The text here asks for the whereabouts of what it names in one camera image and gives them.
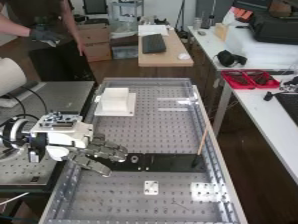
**monitor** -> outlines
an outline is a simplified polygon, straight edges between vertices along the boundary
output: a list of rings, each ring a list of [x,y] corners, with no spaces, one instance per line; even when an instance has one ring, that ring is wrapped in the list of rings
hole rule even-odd
[[[86,14],[108,14],[107,0],[84,0]]]

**black keyboard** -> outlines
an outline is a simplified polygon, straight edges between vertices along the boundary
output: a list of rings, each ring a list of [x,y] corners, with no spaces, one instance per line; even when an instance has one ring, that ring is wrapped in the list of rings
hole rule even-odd
[[[143,53],[163,53],[167,51],[165,41],[161,34],[143,37]]]
[[[298,125],[298,94],[292,93],[278,93],[276,97],[284,106],[288,114],[290,115],[293,121]]]

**black glove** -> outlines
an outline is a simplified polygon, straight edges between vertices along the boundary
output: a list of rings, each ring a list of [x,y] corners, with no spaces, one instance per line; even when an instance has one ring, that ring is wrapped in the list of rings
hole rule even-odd
[[[56,44],[63,40],[66,37],[62,34],[58,34],[50,30],[31,30],[30,37],[35,41],[42,41],[48,43],[52,47],[56,47]]]

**desk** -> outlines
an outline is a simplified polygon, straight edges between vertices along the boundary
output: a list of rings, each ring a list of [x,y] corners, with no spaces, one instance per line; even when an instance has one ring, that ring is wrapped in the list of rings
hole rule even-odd
[[[47,103],[48,110],[83,112],[92,87],[93,82],[48,82],[38,93]],[[44,115],[43,104],[35,95],[31,95],[23,103],[27,113],[38,117]],[[20,105],[14,108],[0,108],[0,121],[22,113]],[[27,152],[18,159],[0,163],[0,191],[50,190],[56,164],[48,154],[40,163],[30,163]]]
[[[159,54],[143,53],[143,37],[139,37],[139,66],[140,67],[192,67],[193,59],[180,60],[179,55],[188,53],[184,44],[173,30],[164,36],[167,52]]]
[[[292,80],[293,77],[294,75],[274,76],[278,81]],[[233,93],[274,153],[285,165],[294,181],[298,184],[298,127],[276,97],[273,97],[269,102],[264,100],[268,91],[273,93],[281,92],[278,89],[237,90],[232,89],[231,85],[225,82],[213,129],[217,135],[221,128],[231,95]]]
[[[200,93],[189,79],[105,79],[99,93],[107,87],[120,86],[137,93],[135,116],[96,118],[95,102],[87,121],[95,124],[95,133],[107,134],[107,139],[125,145],[129,153],[141,153],[144,159],[149,158],[139,157],[147,168],[113,171],[105,178],[68,162],[40,224],[246,224]],[[148,156],[195,153],[205,127],[209,135],[201,156],[207,171],[153,172],[156,157]],[[159,195],[144,194],[145,180],[159,182]]]
[[[212,27],[209,30],[204,30],[207,32],[205,36],[199,35],[197,31],[193,30],[193,27],[189,26],[189,41],[191,41],[191,35],[195,37],[204,54],[207,55],[215,69],[216,69],[216,80],[215,83],[219,83],[220,79],[220,74],[221,71],[224,70],[240,70],[240,69],[262,69],[265,71],[280,71],[280,70],[289,70],[289,65],[276,65],[276,64],[264,64],[264,63],[250,63],[248,60],[248,63],[245,66],[237,64],[233,68],[227,68],[225,66],[221,65],[216,55],[224,51],[228,50],[229,48],[225,44],[225,42],[216,36],[215,34],[215,27]],[[215,90],[209,99],[208,103],[208,113],[211,115],[212,109],[213,109],[213,104],[215,104],[215,99],[216,99],[216,89],[219,87],[219,84],[213,86]]]

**white wall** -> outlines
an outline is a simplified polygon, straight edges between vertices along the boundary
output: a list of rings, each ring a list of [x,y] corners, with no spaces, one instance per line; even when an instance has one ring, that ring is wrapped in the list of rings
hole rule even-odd
[[[4,6],[3,11],[2,11],[3,15],[7,15],[7,7]],[[15,40],[16,36],[12,35],[7,35],[7,34],[2,34],[0,33],[0,46],[3,46],[6,43],[8,43],[10,41]]]
[[[172,26],[176,25],[176,21],[179,18],[180,7],[183,4],[183,0],[144,0],[145,1],[145,16],[157,16],[159,19],[168,19]],[[84,14],[83,10],[83,0],[72,0],[72,4],[75,7],[75,13]],[[185,1],[185,29],[187,26],[193,24],[196,14],[196,0]]]

